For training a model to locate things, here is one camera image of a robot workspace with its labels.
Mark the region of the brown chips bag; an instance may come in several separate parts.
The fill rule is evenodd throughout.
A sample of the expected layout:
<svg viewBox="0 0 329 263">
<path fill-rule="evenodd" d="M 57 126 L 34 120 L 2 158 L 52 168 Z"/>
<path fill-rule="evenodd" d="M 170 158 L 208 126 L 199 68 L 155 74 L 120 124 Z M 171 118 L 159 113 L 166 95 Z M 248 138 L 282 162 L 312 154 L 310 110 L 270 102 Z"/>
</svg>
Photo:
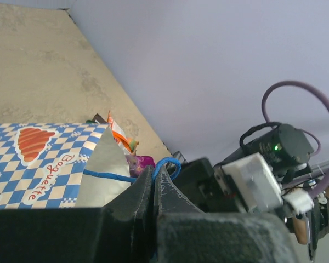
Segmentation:
<svg viewBox="0 0 329 263">
<path fill-rule="evenodd" d="M 94 121 L 95 123 L 107 123 L 107 121 L 104 120 L 104 119 L 102 118 L 102 116 L 99 115 L 98 113 L 94 115 L 94 117 L 93 117 L 93 121 Z"/>
</svg>

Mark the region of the magenta snack bag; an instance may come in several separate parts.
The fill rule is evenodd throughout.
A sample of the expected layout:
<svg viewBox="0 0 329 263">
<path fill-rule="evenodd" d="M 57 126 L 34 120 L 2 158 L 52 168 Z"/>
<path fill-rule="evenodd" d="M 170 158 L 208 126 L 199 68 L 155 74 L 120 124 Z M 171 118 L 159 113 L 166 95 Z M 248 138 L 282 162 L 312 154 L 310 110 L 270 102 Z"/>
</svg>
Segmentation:
<svg viewBox="0 0 329 263">
<path fill-rule="evenodd" d="M 137 178 L 147 166 L 155 167 L 154 159 L 150 156 L 126 155 L 129 173 L 132 178 Z"/>
</svg>

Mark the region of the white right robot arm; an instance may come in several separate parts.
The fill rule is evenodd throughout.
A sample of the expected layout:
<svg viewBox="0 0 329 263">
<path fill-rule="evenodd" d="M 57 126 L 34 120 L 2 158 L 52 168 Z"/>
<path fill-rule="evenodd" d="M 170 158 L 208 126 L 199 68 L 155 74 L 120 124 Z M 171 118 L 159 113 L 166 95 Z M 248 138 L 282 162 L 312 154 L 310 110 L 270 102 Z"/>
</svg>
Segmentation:
<svg viewBox="0 0 329 263">
<path fill-rule="evenodd" d="M 268 122 L 240 137 L 240 147 L 222 162 L 184 163 L 174 179 L 200 210 L 217 213 L 223 224 L 199 221 L 210 231 L 198 239 L 198 262 L 291 262 L 280 221 L 296 214 L 292 189 L 311 171 L 313 148 L 306 133 Z"/>
</svg>

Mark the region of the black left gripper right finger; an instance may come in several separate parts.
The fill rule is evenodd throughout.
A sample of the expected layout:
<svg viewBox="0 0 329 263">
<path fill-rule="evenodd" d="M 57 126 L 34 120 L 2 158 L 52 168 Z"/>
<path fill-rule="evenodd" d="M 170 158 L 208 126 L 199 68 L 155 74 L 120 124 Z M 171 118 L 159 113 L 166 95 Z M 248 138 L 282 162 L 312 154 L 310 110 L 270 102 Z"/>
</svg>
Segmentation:
<svg viewBox="0 0 329 263">
<path fill-rule="evenodd" d="M 158 262 L 294 262 L 282 221 L 269 213 L 203 213 L 161 168 L 155 179 Z"/>
</svg>

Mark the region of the orange snack bag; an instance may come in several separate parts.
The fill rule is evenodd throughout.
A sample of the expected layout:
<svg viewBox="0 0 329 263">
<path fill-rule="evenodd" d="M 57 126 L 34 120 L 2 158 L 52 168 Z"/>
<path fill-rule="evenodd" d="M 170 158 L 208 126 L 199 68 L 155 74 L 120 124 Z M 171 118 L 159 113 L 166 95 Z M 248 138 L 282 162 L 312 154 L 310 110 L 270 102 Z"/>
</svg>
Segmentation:
<svg viewBox="0 0 329 263">
<path fill-rule="evenodd" d="M 112 132 L 114 140 L 122 149 L 125 155 L 135 155 L 139 142 L 126 136 L 123 129 L 113 119 L 111 111 L 108 112 L 107 122 Z"/>
</svg>

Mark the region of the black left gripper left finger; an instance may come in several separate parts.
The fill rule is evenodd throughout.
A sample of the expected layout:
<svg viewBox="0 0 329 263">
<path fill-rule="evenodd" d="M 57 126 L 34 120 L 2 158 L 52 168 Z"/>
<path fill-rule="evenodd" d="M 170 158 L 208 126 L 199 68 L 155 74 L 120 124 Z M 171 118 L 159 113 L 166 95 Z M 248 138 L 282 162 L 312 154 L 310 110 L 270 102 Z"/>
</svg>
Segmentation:
<svg viewBox="0 0 329 263">
<path fill-rule="evenodd" d="M 0 210 L 0 262 L 149 262 L 152 172 L 103 207 Z"/>
</svg>

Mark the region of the blue checkered paper bag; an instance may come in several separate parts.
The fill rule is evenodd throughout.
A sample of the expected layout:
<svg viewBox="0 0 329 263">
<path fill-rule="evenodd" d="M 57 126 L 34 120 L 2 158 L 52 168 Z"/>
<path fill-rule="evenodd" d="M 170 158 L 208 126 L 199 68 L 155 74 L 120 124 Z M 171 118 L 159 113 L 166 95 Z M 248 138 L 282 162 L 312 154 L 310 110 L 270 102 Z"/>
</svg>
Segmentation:
<svg viewBox="0 0 329 263">
<path fill-rule="evenodd" d="M 101 207 L 134 182 L 107 124 L 0 123 L 0 210 Z"/>
</svg>

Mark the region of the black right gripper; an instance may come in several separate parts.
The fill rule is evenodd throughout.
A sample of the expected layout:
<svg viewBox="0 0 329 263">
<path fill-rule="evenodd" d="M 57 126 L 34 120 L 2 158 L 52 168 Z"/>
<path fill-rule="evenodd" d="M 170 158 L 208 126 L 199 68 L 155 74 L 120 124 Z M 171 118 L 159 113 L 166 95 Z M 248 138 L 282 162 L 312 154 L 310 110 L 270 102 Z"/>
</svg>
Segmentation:
<svg viewBox="0 0 329 263">
<path fill-rule="evenodd" d="M 207 158 L 200 158 L 182 164 L 172 182 L 205 213 L 243 213 L 240 194 L 235 187 L 226 184 L 223 177 L 222 171 L 215 170 Z"/>
</svg>

